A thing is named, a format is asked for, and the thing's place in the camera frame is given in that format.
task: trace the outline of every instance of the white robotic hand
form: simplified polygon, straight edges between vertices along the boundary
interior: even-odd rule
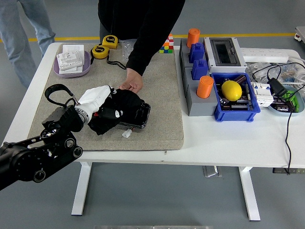
[[[92,114],[97,112],[109,96],[111,87],[108,85],[88,89],[79,99],[75,110],[80,115],[84,124],[88,124]]]

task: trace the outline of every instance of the power strip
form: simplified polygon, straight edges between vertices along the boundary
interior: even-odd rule
[[[254,63],[287,63],[288,54],[280,49],[241,48],[244,61]]]

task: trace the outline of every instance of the human hand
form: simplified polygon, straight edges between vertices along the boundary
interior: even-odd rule
[[[127,68],[126,80],[120,85],[120,89],[138,93],[143,87],[143,79],[140,74],[131,68]]]

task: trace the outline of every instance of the blue plastic bin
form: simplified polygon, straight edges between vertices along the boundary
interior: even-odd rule
[[[251,111],[223,111],[220,106],[219,102],[219,96],[217,93],[217,88],[216,84],[223,83],[225,79],[230,79],[234,80],[236,79],[239,75],[245,75],[246,76],[246,82],[248,83],[249,86],[249,92],[250,92],[250,98],[253,106],[253,110]],[[216,92],[216,97],[217,97],[217,107],[215,109],[214,117],[217,122],[222,122],[222,121],[247,121],[247,122],[252,122],[253,117],[257,114],[260,113],[261,110],[257,104],[257,100],[253,91],[253,88],[251,86],[251,81],[249,79],[249,76],[246,73],[212,73],[211,77],[214,78],[214,89]]]

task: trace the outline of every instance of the table leg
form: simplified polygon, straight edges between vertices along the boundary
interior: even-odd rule
[[[246,201],[249,220],[260,221],[261,218],[259,216],[253,184],[250,176],[251,168],[252,167],[239,167],[239,174],[243,185],[244,198]]]
[[[87,187],[90,178],[92,162],[81,162],[81,173],[78,180],[78,185],[76,189],[74,204],[71,215],[82,215],[82,211],[85,204]]]

